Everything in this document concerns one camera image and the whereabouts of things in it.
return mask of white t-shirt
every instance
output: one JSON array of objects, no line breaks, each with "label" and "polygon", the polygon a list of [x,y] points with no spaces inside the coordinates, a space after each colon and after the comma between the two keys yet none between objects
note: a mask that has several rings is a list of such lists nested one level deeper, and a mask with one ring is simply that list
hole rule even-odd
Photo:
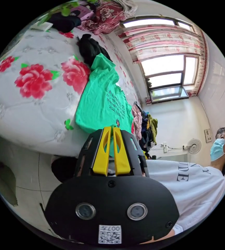
[{"label": "white t-shirt", "polygon": [[150,178],[162,183],[173,195],[179,219],[178,234],[205,218],[215,208],[225,189],[225,177],[213,167],[188,162],[146,160]]}]

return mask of green t-shirt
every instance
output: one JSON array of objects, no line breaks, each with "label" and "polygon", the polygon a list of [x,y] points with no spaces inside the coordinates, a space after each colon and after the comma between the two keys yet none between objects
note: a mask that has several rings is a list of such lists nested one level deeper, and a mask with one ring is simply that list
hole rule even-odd
[{"label": "green t-shirt", "polygon": [[[131,133],[132,107],[124,92],[116,85],[119,76],[115,64],[103,54],[99,54],[92,64],[91,71],[77,108],[76,123],[87,133],[112,125]],[[113,140],[110,155],[114,156]]]}]

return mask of blue surgical mask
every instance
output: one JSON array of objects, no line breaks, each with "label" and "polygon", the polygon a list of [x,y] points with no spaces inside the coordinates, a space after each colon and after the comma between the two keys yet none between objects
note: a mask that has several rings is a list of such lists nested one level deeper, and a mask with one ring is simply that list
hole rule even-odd
[{"label": "blue surgical mask", "polygon": [[225,139],[216,139],[211,147],[211,161],[215,161],[225,154],[223,149],[224,144]]}]

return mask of bed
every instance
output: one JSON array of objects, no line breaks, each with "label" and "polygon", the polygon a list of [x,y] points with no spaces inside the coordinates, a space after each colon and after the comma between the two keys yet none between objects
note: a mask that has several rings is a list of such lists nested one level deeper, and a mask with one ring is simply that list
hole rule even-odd
[{"label": "bed", "polygon": [[[65,34],[53,28],[29,29],[0,61],[0,136],[42,153],[78,156],[88,134],[75,124],[75,112],[87,82],[75,76],[89,69],[77,37],[87,33],[77,28]],[[107,36],[91,35],[116,64],[117,85],[133,105],[138,96],[122,56]],[[70,83],[64,66],[74,59]],[[40,75],[37,81],[35,74]]]}]

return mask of window frame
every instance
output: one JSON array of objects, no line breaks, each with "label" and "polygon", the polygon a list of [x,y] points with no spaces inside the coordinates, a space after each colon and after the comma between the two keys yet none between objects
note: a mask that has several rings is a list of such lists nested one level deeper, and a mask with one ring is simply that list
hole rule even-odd
[{"label": "window frame", "polygon": [[[140,67],[140,70],[143,74],[143,77],[144,77],[144,80],[145,80],[145,85],[147,87],[147,92],[150,96],[150,99],[151,99],[151,102],[152,104],[154,103],[160,103],[160,102],[168,102],[168,101],[174,101],[174,100],[181,100],[181,99],[187,99],[189,98],[189,96],[185,96],[185,97],[176,97],[176,98],[171,98],[171,99],[167,99],[167,100],[159,100],[159,101],[154,101],[153,98],[152,98],[152,94],[151,92],[153,90],[158,90],[158,89],[165,89],[165,88],[171,88],[171,87],[179,87],[181,86],[184,91],[187,93],[186,89],[184,88],[184,86],[186,87],[190,87],[190,86],[194,86],[195,84],[195,80],[196,80],[196,76],[197,76],[197,73],[198,73],[198,67],[199,67],[199,55],[194,55],[194,54],[181,54],[181,53],[174,53],[174,54],[166,54],[166,55],[159,55],[159,56],[156,56],[156,57],[152,57],[150,59],[153,59],[153,58],[159,58],[159,57],[165,57],[165,56],[172,56],[172,55],[183,55],[184,56],[184,68],[182,71],[168,71],[168,72],[161,72],[161,73],[156,73],[156,74],[151,74],[151,75],[145,75],[144,73],[144,68],[142,66],[141,63],[139,63],[139,67]],[[193,84],[184,84],[184,79],[185,79],[185,70],[186,70],[186,58],[187,57],[191,57],[191,58],[196,58],[197,59],[197,68],[196,68],[196,73],[195,73],[195,79],[194,79],[194,82]],[[181,80],[180,80],[180,83],[175,83],[175,84],[169,84],[169,85],[161,85],[161,86],[157,86],[157,87],[149,87],[148,86],[148,81],[147,79],[148,78],[151,78],[151,77],[155,77],[155,76],[163,76],[163,75],[168,75],[168,74],[176,74],[176,73],[181,73]]]},{"label": "window frame", "polygon": [[160,97],[161,99],[165,98],[165,97],[171,97],[170,99],[156,100],[156,101],[154,101],[153,98],[152,98],[151,90],[150,90],[149,91],[149,96],[150,96],[150,99],[151,99],[151,103],[152,104],[156,104],[156,103],[161,103],[161,102],[170,102],[170,101],[183,100],[183,99],[188,99],[189,98],[188,93],[186,92],[185,88],[182,85],[171,84],[171,85],[167,85],[166,87],[159,87],[159,88],[157,88],[155,90],[168,89],[168,88],[172,88],[172,87],[181,87],[181,90],[183,89],[187,95],[186,96],[182,96],[182,97],[181,96],[179,96],[179,97],[173,97],[173,96],[177,96],[178,95],[177,93],[175,93],[175,94],[170,94],[170,95],[165,95],[165,96]]},{"label": "window frame", "polygon": [[132,22],[132,21],[137,21],[137,20],[144,20],[144,19],[164,19],[164,20],[169,20],[169,21],[173,21],[174,25],[175,26],[179,26],[178,23],[183,23],[185,25],[188,25],[191,27],[191,32],[195,32],[194,30],[194,27],[192,24],[188,23],[188,22],[185,22],[183,20],[180,20],[180,19],[176,19],[176,18],[172,18],[172,17],[168,17],[168,16],[162,16],[162,15],[146,15],[146,16],[137,16],[137,17],[133,17],[133,18],[128,18],[126,19],[125,21],[121,21],[120,23],[120,26],[121,28],[125,28],[124,26],[124,23],[129,23],[129,22]]}]

